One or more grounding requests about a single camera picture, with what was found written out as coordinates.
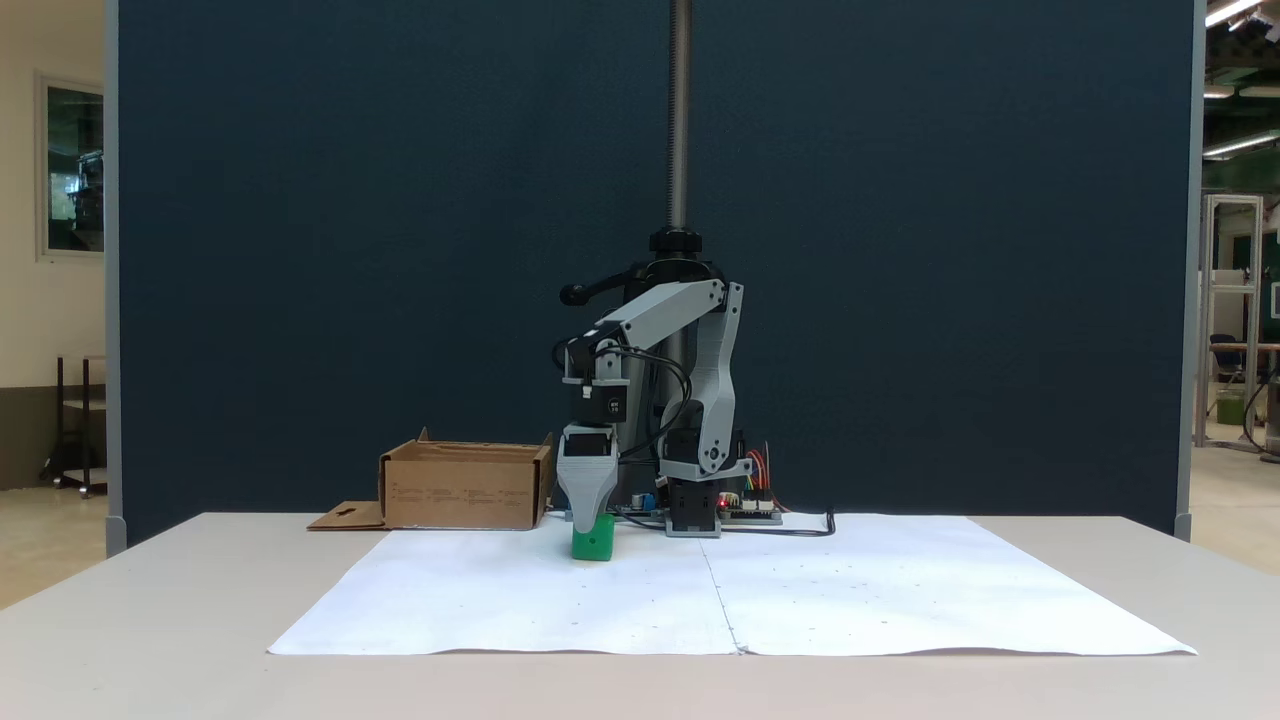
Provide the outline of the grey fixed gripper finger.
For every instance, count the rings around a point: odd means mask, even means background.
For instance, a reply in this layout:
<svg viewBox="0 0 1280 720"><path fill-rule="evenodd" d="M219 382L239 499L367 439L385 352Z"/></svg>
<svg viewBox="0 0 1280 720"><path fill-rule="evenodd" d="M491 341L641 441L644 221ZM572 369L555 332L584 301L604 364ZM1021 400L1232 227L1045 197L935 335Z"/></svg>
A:
<svg viewBox="0 0 1280 720"><path fill-rule="evenodd" d="M617 457L559 457L557 480L568 501L573 529L590 534L618 478Z"/></svg>

